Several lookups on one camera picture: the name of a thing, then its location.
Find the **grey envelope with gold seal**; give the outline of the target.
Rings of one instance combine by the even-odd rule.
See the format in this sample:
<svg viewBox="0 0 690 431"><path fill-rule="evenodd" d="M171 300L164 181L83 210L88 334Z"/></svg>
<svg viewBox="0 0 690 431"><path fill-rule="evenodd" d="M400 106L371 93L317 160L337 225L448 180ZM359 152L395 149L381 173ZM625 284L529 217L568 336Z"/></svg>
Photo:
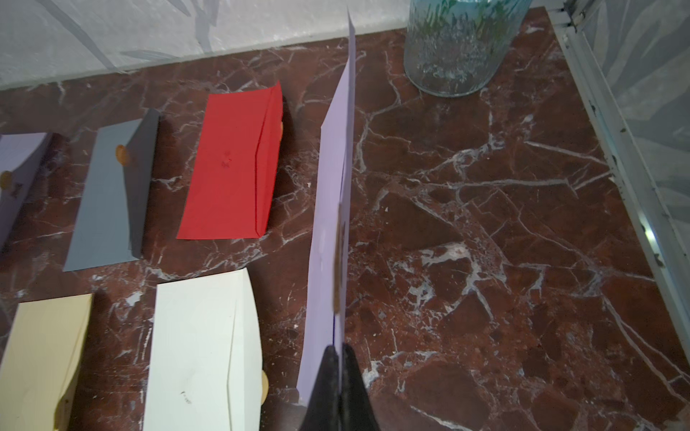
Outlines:
<svg viewBox="0 0 690 431"><path fill-rule="evenodd" d="M98 130L63 270L139 260L160 112Z"/></svg>

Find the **tan kraft envelope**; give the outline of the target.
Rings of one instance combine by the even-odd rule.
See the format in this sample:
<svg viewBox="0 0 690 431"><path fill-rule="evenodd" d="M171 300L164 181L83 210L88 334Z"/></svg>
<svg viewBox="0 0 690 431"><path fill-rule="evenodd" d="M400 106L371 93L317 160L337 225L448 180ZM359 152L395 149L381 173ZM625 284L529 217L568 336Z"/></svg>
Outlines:
<svg viewBox="0 0 690 431"><path fill-rule="evenodd" d="M1 363L1 429L66 430L93 296L20 303Z"/></svg>

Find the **cream white envelope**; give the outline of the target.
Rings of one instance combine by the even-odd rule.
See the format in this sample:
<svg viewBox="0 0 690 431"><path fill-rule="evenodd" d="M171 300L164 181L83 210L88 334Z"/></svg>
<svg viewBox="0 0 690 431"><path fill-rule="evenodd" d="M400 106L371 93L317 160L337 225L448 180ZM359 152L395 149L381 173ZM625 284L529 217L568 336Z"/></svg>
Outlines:
<svg viewBox="0 0 690 431"><path fill-rule="evenodd" d="M158 286L145 430L257 430L263 381L247 269Z"/></svg>

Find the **lilac envelope with gold seal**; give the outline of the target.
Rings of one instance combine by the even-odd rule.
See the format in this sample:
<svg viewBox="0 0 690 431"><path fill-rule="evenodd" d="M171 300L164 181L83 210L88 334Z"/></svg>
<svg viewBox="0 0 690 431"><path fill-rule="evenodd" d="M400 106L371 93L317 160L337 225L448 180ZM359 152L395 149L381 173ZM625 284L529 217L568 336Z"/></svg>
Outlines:
<svg viewBox="0 0 690 431"><path fill-rule="evenodd" d="M51 133L1 136L1 248L27 198L47 151Z"/></svg>

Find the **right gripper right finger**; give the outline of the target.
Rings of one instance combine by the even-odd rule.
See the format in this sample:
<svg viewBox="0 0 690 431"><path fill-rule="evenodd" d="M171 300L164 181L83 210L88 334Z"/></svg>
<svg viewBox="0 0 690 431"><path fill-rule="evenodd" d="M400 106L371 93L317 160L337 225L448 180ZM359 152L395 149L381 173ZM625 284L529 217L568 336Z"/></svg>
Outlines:
<svg viewBox="0 0 690 431"><path fill-rule="evenodd" d="M341 429L345 431L379 431L374 410L364 384L354 349L342 346Z"/></svg>

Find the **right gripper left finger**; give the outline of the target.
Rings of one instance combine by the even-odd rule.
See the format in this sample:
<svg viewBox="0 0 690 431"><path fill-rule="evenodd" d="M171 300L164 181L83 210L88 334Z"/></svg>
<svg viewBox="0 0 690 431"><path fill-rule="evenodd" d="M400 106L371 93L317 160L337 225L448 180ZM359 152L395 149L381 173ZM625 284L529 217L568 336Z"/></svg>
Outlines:
<svg viewBox="0 0 690 431"><path fill-rule="evenodd" d="M338 431L340 408L340 361L334 346L323 352L316 382L300 431Z"/></svg>

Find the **red envelope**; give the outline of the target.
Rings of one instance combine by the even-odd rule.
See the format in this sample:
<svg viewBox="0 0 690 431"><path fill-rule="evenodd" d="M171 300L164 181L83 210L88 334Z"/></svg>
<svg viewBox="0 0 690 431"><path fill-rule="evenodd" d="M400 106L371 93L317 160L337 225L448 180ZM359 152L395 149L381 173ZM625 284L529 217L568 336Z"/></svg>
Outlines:
<svg viewBox="0 0 690 431"><path fill-rule="evenodd" d="M282 117L279 84L208 97L179 239L256 239L265 235L283 136Z"/></svg>

